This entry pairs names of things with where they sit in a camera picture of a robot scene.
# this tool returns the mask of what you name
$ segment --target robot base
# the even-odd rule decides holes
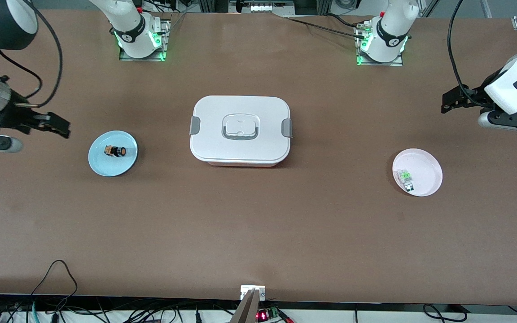
[[[369,21],[369,20],[365,21],[364,24],[369,27],[369,25],[371,24],[371,21]],[[354,28],[354,31],[355,31],[355,35],[363,35],[364,37],[368,37],[369,31],[367,29],[361,31],[358,28]],[[361,51],[361,47],[363,46],[363,43],[365,41],[366,41],[366,39],[358,39],[358,38],[355,39],[356,64],[357,65],[381,65],[381,66],[402,66],[403,65],[402,53],[399,53],[398,57],[396,57],[396,59],[394,59],[394,61],[390,61],[387,63],[381,63],[379,61],[374,61],[373,59],[371,59],[368,56],[368,54]]]
[[[161,47],[157,48],[151,55],[143,58],[133,58],[130,57],[123,51],[121,46],[119,46],[119,61],[165,61],[166,59],[166,49],[169,45],[169,34],[171,31],[171,21],[170,20],[161,20],[161,28],[159,30],[162,32],[162,35],[155,36],[154,41],[160,41]]]

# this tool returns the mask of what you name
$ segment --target white plastic container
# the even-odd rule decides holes
[[[279,98],[206,96],[191,118],[191,152],[215,166],[274,166],[289,155],[290,118]]]

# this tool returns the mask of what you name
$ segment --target white bracket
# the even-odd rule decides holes
[[[257,289],[260,291],[260,301],[264,302],[267,298],[267,293],[265,292],[264,286],[257,286],[257,285],[241,285],[241,301],[242,298],[246,295],[246,293],[249,290]]]

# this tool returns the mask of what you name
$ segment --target white plate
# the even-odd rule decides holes
[[[442,185],[442,168],[438,161],[422,149],[406,149],[400,152],[392,163],[392,175],[396,184],[406,192],[398,178],[398,171],[407,170],[412,176],[414,190],[407,192],[413,196],[429,196]]]
[[[105,155],[105,146],[125,147],[127,154],[123,157]],[[137,160],[137,141],[125,131],[109,131],[95,139],[89,148],[89,166],[101,176],[117,176],[123,174]]]

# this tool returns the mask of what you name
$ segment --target tabletop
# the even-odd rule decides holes
[[[404,66],[376,67],[356,65],[353,39],[271,14],[188,13],[158,63],[118,61],[101,12],[44,15],[65,56],[44,110],[72,134],[3,131],[25,148],[0,153],[0,292],[31,292],[64,259],[87,295],[237,299],[240,285],[261,284],[283,301],[517,305],[517,132],[479,127],[478,108],[440,113],[456,86],[448,20],[418,19]],[[478,86],[517,53],[517,31],[457,20],[453,44],[462,79]],[[9,55],[41,75],[31,101],[44,100],[57,72],[49,32]],[[19,93],[36,86],[0,58],[4,74]],[[193,107],[211,95],[285,100],[287,159],[231,168],[193,157]],[[88,149],[111,130],[134,135],[140,153],[104,178]],[[391,164],[407,148],[441,164],[432,196],[396,186]],[[71,290],[58,267],[39,291]]]

